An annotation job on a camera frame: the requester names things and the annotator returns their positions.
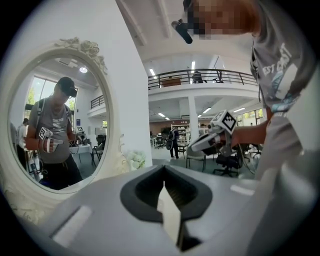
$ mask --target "window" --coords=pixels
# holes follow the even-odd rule
[[[54,89],[55,89],[56,84],[57,84],[57,82],[45,80],[40,100],[52,95],[54,93]]]
[[[24,111],[24,118],[28,118],[28,119],[29,119],[29,117],[30,117],[30,112],[31,112],[31,110],[25,110],[25,111]]]
[[[40,100],[40,96],[41,96],[45,81],[46,80],[38,77],[33,78],[32,85],[26,100],[27,104],[34,105],[37,101]]]

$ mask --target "gray device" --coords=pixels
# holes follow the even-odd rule
[[[26,229],[51,255],[270,255],[316,204],[319,153],[305,152],[261,181],[167,165],[128,172],[84,187]],[[181,212],[176,244],[157,211],[163,181]]]

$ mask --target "bookshelf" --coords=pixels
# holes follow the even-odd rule
[[[188,134],[190,134],[190,125],[189,124],[177,124],[177,125],[172,125],[171,124],[171,130],[177,127],[178,129],[178,133],[179,133],[179,140],[182,142],[186,142],[189,141],[187,139],[187,130],[188,130]]]

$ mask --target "baseball cap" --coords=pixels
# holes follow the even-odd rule
[[[77,96],[75,82],[70,77],[64,76],[60,78],[57,84],[59,85],[61,91],[63,91],[67,96],[74,98]]]

